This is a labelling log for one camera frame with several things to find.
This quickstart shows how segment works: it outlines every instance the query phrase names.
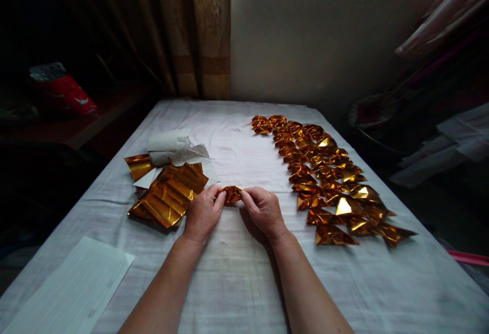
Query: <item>brown curtain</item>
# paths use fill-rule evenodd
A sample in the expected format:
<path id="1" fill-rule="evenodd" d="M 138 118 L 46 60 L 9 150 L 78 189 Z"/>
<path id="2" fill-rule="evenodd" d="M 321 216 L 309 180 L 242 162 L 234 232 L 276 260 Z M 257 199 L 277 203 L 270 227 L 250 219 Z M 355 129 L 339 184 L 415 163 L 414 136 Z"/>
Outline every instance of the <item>brown curtain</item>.
<path id="1" fill-rule="evenodd" d="M 124 63 L 170 96 L 228 98 L 231 0 L 63 1 L 109 67 Z"/>

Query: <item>pink fabric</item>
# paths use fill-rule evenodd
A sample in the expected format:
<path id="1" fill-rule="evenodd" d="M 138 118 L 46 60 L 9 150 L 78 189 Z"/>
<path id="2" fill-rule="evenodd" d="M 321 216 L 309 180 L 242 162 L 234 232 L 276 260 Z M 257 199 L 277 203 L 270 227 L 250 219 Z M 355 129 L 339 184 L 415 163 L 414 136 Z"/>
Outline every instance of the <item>pink fabric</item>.
<path id="1" fill-rule="evenodd" d="M 407 59 L 419 59 L 442 44 L 447 36 L 466 22 L 488 0 L 436 0 L 427 20 L 407 39 L 396 53 Z"/>

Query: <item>hand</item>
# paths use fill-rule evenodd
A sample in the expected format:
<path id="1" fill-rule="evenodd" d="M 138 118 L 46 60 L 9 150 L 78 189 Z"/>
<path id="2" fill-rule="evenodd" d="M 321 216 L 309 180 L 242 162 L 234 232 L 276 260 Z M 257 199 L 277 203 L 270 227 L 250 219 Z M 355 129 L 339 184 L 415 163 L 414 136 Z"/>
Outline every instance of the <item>hand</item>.
<path id="1" fill-rule="evenodd" d="M 241 198 L 251 220 L 270 242 L 280 240 L 289 232 L 280 211 L 279 199 L 275 194 L 255 186 L 244 189 Z"/>
<path id="2" fill-rule="evenodd" d="M 207 242 L 223 211 L 226 192 L 217 195 L 221 189 L 220 186 L 213 185 L 191 201 L 183 231 L 183 236 L 188 240 L 201 245 Z"/>

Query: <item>white cloth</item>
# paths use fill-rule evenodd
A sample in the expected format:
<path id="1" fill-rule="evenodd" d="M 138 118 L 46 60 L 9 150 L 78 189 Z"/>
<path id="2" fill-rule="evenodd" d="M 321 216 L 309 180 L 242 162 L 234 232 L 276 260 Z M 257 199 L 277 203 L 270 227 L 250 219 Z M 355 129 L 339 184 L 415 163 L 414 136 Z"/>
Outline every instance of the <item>white cloth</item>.
<path id="1" fill-rule="evenodd" d="M 376 237 L 360 238 L 361 246 L 316 246 L 315 228 L 306 225 L 305 212 L 297 212 L 297 194 L 290 189 L 290 174 L 272 136 L 251 130 L 251 118 L 257 114 L 282 114 L 322 126 L 398 214 L 392 223 L 419 235 L 395 250 Z M 123 158 L 145 153 L 152 132 L 177 127 L 190 128 L 191 141 L 205 144 L 222 186 L 259 185 L 277 194 L 288 228 L 357 333 L 487 332 L 486 294 L 317 110 L 186 99 L 159 102 L 59 224 L 0 299 L 0 331 L 82 236 L 135 255 L 93 333 L 114 333 L 120 328 L 183 231 L 181 226 L 166 235 L 127 218 L 135 196 Z M 179 332 L 286 332 L 267 254 L 249 235 L 235 208 L 224 209 L 197 265 Z"/>
<path id="2" fill-rule="evenodd" d="M 404 170 L 392 175 L 392 182 L 412 188 L 434 174 L 489 155 L 489 103 L 451 117 L 437 129 L 442 135 L 403 158 L 399 167 Z"/>

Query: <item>person's right hand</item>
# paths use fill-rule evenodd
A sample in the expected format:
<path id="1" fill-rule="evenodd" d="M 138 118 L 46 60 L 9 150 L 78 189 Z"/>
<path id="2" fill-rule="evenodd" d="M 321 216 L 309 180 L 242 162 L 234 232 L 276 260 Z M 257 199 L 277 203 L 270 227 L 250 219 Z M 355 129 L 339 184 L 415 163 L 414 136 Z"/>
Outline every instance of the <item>person's right hand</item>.
<path id="1" fill-rule="evenodd" d="M 255 186 L 241 191 L 241 199 L 251 220 L 270 242 L 280 240 L 289 230 L 285 226 L 277 196 Z"/>

